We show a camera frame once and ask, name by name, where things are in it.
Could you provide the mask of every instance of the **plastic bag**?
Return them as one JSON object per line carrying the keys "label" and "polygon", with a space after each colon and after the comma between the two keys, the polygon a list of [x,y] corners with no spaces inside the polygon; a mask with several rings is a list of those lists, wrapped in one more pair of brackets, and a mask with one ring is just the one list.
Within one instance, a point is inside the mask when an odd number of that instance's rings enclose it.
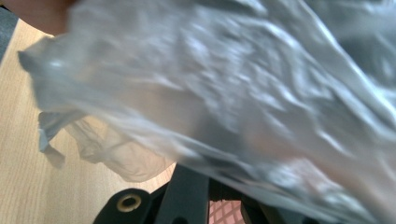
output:
{"label": "plastic bag", "polygon": [[80,157],[92,163],[102,162],[126,181],[146,181],[173,163],[110,125],[91,117],[82,117],[82,113],[77,111],[40,114],[39,148],[55,167],[64,166],[64,156],[50,145],[50,140],[69,123],[66,130],[76,139]]}
{"label": "plastic bag", "polygon": [[20,55],[56,115],[42,147],[90,114],[263,203],[396,220],[392,1],[85,0],[70,14],[67,35]]}

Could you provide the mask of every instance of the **wooden floor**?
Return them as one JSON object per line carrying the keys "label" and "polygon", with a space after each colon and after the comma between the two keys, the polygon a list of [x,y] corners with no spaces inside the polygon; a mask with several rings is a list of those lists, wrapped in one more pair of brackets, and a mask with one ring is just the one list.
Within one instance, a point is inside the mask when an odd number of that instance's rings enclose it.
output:
{"label": "wooden floor", "polygon": [[0,224],[92,223],[114,193],[127,188],[154,191],[173,166],[150,181],[123,181],[103,164],[82,161],[74,140],[61,131],[53,145],[66,156],[53,168],[37,149],[37,115],[30,78],[17,57],[44,34],[19,21],[0,64]]}

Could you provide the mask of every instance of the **hand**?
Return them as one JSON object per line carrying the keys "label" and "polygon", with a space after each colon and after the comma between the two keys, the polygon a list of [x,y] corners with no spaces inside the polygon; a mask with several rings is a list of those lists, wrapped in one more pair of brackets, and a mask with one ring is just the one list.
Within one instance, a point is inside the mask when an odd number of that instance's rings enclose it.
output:
{"label": "hand", "polygon": [[35,28],[59,35],[66,31],[67,9],[77,0],[3,0],[4,5]]}

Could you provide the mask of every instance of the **metal ring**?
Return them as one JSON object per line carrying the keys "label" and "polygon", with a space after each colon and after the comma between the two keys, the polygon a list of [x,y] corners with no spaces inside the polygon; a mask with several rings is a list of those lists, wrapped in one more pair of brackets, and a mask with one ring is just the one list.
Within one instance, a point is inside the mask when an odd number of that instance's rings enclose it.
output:
{"label": "metal ring", "polygon": [[[124,202],[128,199],[134,199],[134,203],[126,205]],[[122,196],[117,202],[117,209],[119,209],[120,212],[125,212],[125,213],[132,212],[136,208],[138,208],[141,203],[142,203],[142,199],[140,198],[140,196],[132,193],[126,194]]]}

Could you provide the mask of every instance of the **black metal frame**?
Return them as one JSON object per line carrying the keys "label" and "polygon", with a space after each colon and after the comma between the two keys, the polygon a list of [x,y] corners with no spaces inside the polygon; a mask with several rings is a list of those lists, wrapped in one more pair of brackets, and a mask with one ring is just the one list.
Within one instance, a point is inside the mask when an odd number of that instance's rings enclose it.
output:
{"label": "black metal frame", "polygon": [[205,224],[209,201],[241,201],[247,224],[319,224],[312,218],[266,206],[205,175],[178,165],[171,181],[151,194],[126,189],[110,198],[93,224]]}

